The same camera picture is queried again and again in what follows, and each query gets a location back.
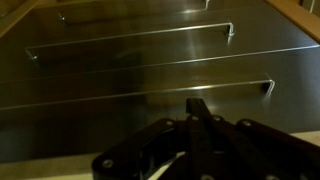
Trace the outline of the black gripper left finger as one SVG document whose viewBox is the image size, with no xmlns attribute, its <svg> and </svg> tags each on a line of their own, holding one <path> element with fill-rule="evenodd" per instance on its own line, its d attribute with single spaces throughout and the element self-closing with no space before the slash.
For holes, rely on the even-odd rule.
<svg viewBox="0 0 320 180">
<path fill-rule="evenodd" d="M 183 180 L 186 122 L 163 118 L 143 128 L 92 161 L 94 180 L 147 180 L 163 165 L 172 165 L 159 180 Z"/>
</svg>

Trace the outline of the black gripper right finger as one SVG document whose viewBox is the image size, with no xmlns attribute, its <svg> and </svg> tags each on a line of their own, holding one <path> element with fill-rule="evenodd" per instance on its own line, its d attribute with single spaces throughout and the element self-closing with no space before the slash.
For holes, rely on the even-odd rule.
<svg viewBox="0 0 320 180">
<path fill-rule="evenodd" d="M 250 119 L 235 125 L 210 114 L 202 99 L 186 100 L 209 134 L 213 155 L 231 158 L 234 178 L 247 180 L 320 180 L 320 148 Z"/>
</svg>

